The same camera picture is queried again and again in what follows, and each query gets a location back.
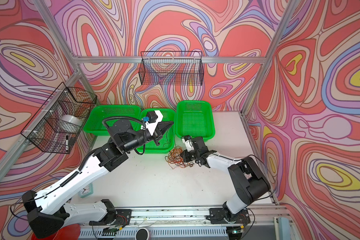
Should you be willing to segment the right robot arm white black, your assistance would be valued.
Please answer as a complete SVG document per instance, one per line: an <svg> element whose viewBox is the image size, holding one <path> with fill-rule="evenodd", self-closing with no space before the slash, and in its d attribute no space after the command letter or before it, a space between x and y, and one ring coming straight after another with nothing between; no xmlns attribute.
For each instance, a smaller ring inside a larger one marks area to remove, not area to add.
<svg viewBox="0 0 360 240"><path fill-rule="evenodd" d="M210 208L206 220L211 224L236 224L245 219L248 223L250 219L246 217L246 207L271 190L268 179L255 160L250 156L230 158L209 150L202 137L184 136L182 142L186 146L181 153L184 163L195 163L229 174L235 189L235 194L222 207Z"/></svg>

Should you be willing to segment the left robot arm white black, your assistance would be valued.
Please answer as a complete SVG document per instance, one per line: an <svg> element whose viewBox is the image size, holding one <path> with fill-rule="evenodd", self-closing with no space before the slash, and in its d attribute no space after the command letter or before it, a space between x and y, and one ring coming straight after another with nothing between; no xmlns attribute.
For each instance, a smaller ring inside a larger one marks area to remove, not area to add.
<svg viewBox="0 0 360 240"><path fill-rule="evenodd" d="M137 151L150 142L159 145L174 122L163 121L160 111L151 111L141 120L113 116L103 119L102 124L110 135L106 144L91 150L78 168L56 183L22 195L27 221L37 238L47 238L64 227L84 222L115 224L118 212L108 199L83 205L73 205L68 201L84 187L119 167L131 151Z"/></svg>

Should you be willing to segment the middle green plastic basket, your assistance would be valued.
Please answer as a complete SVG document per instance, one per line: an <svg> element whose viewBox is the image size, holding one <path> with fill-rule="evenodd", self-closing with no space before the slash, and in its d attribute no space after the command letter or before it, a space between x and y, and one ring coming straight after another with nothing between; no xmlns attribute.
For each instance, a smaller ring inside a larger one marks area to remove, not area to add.
<svg viewBox="0 0 360 240"><path fill-rule="evenodd" d="M172 109L145 109L140 113L140 119L147 115L147 112L160 110L163 114L163 121L175 121L175 111ZM172 126L159 141L157 146L154 141L146 144L145 154L168 154L175 146L174 126Z"/></svg>

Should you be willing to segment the right green plastic basket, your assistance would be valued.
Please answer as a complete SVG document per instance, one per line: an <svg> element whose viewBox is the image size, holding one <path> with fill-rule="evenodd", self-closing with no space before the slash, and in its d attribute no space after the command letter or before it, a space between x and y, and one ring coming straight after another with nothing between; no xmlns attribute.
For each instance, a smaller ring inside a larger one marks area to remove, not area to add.
<svg viewBox="0 0 360 240"><path fill-rule="evenodd" d="M203 137L204 141L212 139L215 134L215 123L210 103L205 101L181 101L177 105L175 133L178 138L184 136Z"/></svg>

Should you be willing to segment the white tape roll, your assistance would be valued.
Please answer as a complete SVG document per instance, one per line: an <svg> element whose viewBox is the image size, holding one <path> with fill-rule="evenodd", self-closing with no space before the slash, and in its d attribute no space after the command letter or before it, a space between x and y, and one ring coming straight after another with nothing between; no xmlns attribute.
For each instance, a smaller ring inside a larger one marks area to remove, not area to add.
<svg viewBox="0 0 360 240"><path fill-rule="evenodd" d="M60 117L60 120L76 126L83 125L83 122L79 118L72 115L63 115L62 117Z"/></svg>

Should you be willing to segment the teal small clock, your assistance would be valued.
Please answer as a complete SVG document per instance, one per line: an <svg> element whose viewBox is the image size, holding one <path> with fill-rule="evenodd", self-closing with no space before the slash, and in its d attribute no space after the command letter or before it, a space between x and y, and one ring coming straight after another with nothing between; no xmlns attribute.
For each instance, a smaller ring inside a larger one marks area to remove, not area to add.
<svg viewBox="0 0 360 240"><path fill-rule="evenodd" d="M94 187L93 184L88 184L83 189L79 191L79 197L80 198L86 198L94 193Z"/></svg>

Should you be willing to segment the black round speaker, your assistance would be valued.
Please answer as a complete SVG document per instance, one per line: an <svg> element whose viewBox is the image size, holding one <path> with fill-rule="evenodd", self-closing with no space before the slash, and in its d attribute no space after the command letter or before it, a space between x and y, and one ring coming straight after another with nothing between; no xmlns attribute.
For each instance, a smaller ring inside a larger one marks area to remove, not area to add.
<svg viewBox="0 0 360 240"><path fill-rule="evenodd" d="M150 240L151 233L147 228L139 228L135 234L135 240Z"/></svg>

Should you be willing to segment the red bucket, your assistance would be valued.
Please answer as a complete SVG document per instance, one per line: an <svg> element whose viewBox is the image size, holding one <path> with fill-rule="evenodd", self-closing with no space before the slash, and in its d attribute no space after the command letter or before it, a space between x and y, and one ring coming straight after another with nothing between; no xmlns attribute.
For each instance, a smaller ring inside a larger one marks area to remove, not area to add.
<svg viewBox="0 0 360 240"><path fill-rule="evenodd" d="M32 234L31 240L78 240L81 232L79 224L69 225L46 238L39 239Z"/></svg>

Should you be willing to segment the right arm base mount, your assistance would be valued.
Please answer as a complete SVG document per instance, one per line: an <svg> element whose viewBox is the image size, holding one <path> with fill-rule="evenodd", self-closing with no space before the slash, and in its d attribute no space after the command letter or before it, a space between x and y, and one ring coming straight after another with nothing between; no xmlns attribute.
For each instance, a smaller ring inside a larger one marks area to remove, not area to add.
<svg viewBox="0 0 360 240"><path fill-rule="evenodd" d="M246 226L251 222L247 209L242 209L236 214L232 214L228 209L210 208L206 220L212 224L241 224Z"/></svg>

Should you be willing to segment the aluminium rail front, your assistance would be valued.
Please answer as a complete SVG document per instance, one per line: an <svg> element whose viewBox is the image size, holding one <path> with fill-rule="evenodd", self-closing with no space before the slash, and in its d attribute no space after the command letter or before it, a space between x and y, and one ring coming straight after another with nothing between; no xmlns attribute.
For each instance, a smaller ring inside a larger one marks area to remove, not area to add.
<svg viewBox="0 0 360 240"><path fill-rule="evenodd" d="M67 218L68 225L82 224L90 221L100 221L107 213L116 209L131 209L132 216L130 226L143 222L157 222L157 224L211 224L206 220L210 208L220 208L222 206L179 206L179 207L135 207L135 208L116 208L110 203L96 202L92 204L69 204L63 205L64 210L70 216ZM276 205L251 205L246 208L250 215L250 220L257 224L271 222L273 218L286 218L292 220L286 208Z"/></svg>

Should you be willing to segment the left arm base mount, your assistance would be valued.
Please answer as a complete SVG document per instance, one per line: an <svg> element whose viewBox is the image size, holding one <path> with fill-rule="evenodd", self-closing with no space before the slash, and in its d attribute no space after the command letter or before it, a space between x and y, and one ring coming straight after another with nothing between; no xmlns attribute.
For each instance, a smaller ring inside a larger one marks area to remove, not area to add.
<svg viewBox="0 0 360 240"><path fill-rule="evenodd" d="M130 224L132 216L132 210L131 209L116 209L114 211L111 211L110 213L107 213L106 216L101 219L100 221L90 221L90 226L122 226L125 227Z"/></svg>

